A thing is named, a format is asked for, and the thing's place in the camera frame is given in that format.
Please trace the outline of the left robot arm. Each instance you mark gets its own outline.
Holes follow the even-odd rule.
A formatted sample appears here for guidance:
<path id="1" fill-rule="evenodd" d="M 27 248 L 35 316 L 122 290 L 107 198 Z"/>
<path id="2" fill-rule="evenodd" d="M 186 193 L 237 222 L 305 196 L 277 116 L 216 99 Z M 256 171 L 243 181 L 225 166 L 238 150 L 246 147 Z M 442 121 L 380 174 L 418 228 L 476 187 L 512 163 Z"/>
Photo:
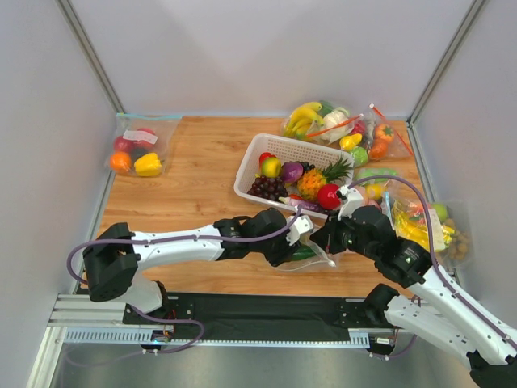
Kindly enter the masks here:
<path id="1" fill-rule="evenodd" d="M 215 262 L 263 255 L 276 267 L 288 262 L 313 231 L 308 217 L 285 217 L 269 208 L 253 217 L 221 219 L 194 230 L 146 233 L 119 222 L 106 229 L 82 258 L 93 302 L 119 301 L 151 313 L 165 307 L 165 289 L 142 273 L 151 268 L 192 261 Z"/>

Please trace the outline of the polka dot zip bag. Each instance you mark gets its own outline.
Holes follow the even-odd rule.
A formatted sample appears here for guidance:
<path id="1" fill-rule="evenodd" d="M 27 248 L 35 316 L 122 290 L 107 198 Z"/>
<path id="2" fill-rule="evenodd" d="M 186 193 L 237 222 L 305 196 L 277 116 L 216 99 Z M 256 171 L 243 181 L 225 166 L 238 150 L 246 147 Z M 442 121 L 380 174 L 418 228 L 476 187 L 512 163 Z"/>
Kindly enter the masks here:
<path id="1" fill-rule="evenodd" d="M 281 272 L 317 272 L 336 268 L 337 263 L 333 256 L 312 242 L 308 236 L 304 236 L 301 239 L 301 245 L 289 261 L 276 269 Z"/>

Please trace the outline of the fake yellow apple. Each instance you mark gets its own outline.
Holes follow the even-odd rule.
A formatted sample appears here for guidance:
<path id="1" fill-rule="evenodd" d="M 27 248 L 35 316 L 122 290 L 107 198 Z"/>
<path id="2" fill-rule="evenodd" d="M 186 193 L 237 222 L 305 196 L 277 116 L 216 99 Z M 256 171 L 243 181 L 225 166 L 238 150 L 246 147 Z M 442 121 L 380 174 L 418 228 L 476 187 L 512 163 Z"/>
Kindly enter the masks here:
<path id="1" fill-rule="evenodd" d="M 276 178 L 280 175 L 282 162 L 275 157 L 266 158 L 261 165 L 261 174 L 267 178 Z"/>

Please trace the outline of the fake green cucumber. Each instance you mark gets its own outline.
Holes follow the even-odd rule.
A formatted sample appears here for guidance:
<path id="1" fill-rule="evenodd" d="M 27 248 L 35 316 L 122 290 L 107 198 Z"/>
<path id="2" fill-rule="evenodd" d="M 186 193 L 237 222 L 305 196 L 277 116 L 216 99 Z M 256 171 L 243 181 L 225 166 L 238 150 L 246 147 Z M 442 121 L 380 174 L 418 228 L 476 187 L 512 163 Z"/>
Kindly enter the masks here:
<path id="1" fill-rule="evenodd" d="M 311 247 L 301 246 L 291 256 L 291 261 L 301 261 L 315 257 L 317 254 Z"/>

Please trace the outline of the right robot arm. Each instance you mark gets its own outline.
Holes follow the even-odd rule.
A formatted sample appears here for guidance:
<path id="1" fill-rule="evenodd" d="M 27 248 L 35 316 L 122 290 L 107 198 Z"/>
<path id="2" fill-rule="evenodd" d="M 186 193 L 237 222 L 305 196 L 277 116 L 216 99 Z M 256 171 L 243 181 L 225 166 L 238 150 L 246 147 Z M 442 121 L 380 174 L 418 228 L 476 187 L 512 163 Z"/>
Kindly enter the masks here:
<path id="1" fill-rule="evenodd" d="M 373 320 L 400 327 L 454 356 L 480 387 L 516 385 L 516 330 L 469 296 L 429 251 L 396 235 L 376 207 L 364 206 L 349 217 L 329 217 L 311 240 L 329 253 L 353 251 L 371 259 L 390 281 L 434 308 L 418 306 L 387 285 L 366 298 Z"/>

